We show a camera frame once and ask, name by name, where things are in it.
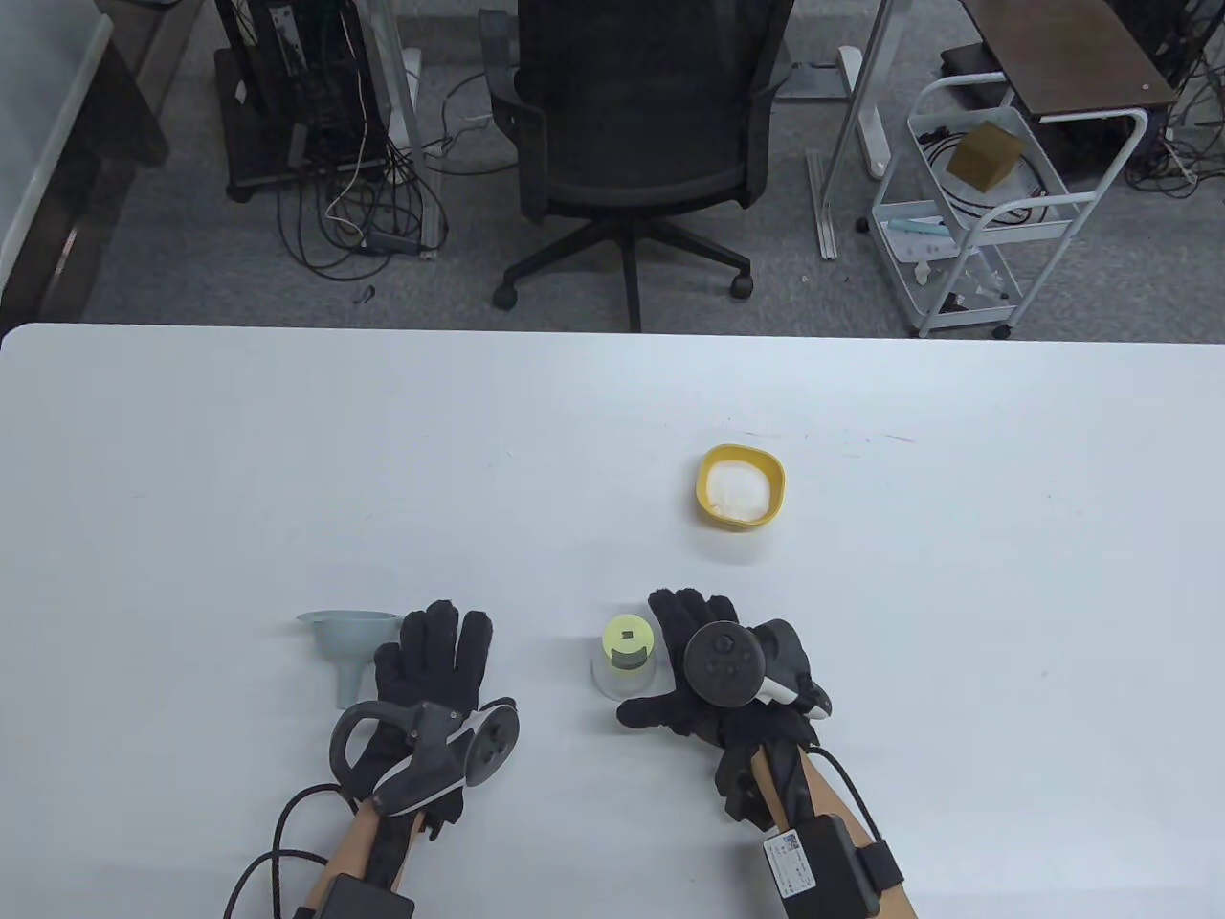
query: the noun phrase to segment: white powder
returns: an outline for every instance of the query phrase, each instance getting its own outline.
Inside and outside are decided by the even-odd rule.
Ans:
[[[725,460],[710,467],[706,499],[722,516],[752,523],[769,512],[769,479],[752,463]]]

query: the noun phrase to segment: qr code label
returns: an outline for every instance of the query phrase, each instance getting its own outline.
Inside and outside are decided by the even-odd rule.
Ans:
[[[804,854],[800,834],[794,830],[764,842],[766,860],[774,875],[774,886],[783,899],[795,897],[817,886],[809,858]]]

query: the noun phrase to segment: black glove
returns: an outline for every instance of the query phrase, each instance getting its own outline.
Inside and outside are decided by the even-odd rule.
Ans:
[[[697,591],[686,588],[677,593],[655,591],[647,603],[664,632],[676,690],[622,702],[616,709],[617,720],[627,728],[663,725],[676,734],[697,734],[724,749],[756,747],[778,740],[791,740],[800,746],[817,745],[812,722],[795,709],[756,700],[740,708],[719,708],[698,696],[685,679],[685,648],[693,633],[715,620],[740,621],[731,600],[712,597],[707,602]]]
[[[399,643],[383,645],[375,652],[379,698],[405,708],[418,702],[437,702],[459,712],[461,718],[472,714],[485,679],[494,626],[484,613],[472,611],[464,616],[463,632],[457,641],[458,631],[459,611],[448,600],[437,600],[424,613],[418,610],[404,616]],[[403,730],[380,723],[353,766],[345,793],[359,800],[369,798],[383,773],[412,751],[413,745]],[[459,820],[463,793],[451,792],[424,810],[425,826],[435,838],[443,823]],[[396,831],[407,841],[405,827],[412,822],[410,814],[380,821],[380,836]],[[369,871],[366,879],[370,880]]]

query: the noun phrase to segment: gray funnel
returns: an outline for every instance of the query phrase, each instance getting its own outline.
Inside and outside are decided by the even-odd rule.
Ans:
[[[348,708],[358,701],[361,674],[375,658],[380,645],[396,641],[399,620],[391,613],[364,609],[321,609],[298,616],[315,632],[315,647],[323,659],[336,665],[336,707]]]

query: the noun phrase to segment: white cart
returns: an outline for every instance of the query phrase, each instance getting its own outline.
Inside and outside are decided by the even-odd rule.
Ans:
[[[1016,93],[1008,87],[1000,108],[965,112],[951,109],[920,114],[924,102],[937,89],[976,83],[1007,83],[1002,74],[971,74],[953,76],[927,86],[919,93],[907,115],[905,126],[893,149],[889,167],[872,202],[870,216],[860,221],[859,229],[871,233],[888,266],[889,276],[902,295],[902,303],[913,331],[926,337],[933,328],[998,323],[992,335],[1007,338],[1034,301],[1050,277],[1072,238],[1080,232],[1089,214],[1101,201],[1136,149],[1148,126],[1144,109],[1083,112],[1049,115],[1044,124],[1055,121],[1087,121],[1111,118],[1132,120],[1132,132],[1115,157],[1106,174],[1091,191],[1069,192],[1051,161],[1034,137],[1027,118],[1013,107]],[[948,178],[942,164],[929,163],[921,137],[947,130],[968,132],[991,121],[1025,145],[1025,162],[1039,178],[1045,194],[1022,194],[998,203],[967,211],[964,199],[947,190]],[[924,194],[922,201],[886,203],[899,162],[918,162]],[[1027,214],[1018,221],[1019,214]],[[916,233],[919,225],[931,233]],[[924,236],[924,240],[905,239]],[[1028,290],[1022,290],[1008,267],[1003,248],[1012,243],[1057,240],[1055,251]],[[931,259],[916,259],[930,252]],[[927,274],[919,261],[926,262]]]

